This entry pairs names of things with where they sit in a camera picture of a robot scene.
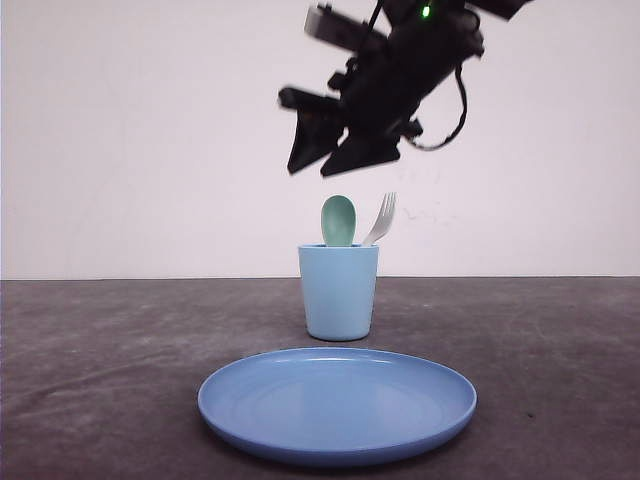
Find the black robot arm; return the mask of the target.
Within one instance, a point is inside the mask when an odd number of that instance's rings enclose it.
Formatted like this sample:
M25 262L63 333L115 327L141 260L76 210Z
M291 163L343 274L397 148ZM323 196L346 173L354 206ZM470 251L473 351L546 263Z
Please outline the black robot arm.
M330 5L309 8L305 32L352 52L343 72L328 80L337 97L284 87L279 104L297 113L287 169L296 173L319 159L324 177L396 161L401 139L423 133L414 114L421 101L462 64L484 53L478 9L505 20L520 1L380 1L391 31L358 22Z

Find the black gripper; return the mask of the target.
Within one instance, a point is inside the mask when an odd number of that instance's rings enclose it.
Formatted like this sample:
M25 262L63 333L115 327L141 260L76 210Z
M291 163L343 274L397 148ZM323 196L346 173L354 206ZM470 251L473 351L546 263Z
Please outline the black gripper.
M323 177L397 161L401 125L456 67L484 53L479 24L475 14L411 14L382 49L358 56L338 98L283 88L281 105L297 113L288 172L326 155Z

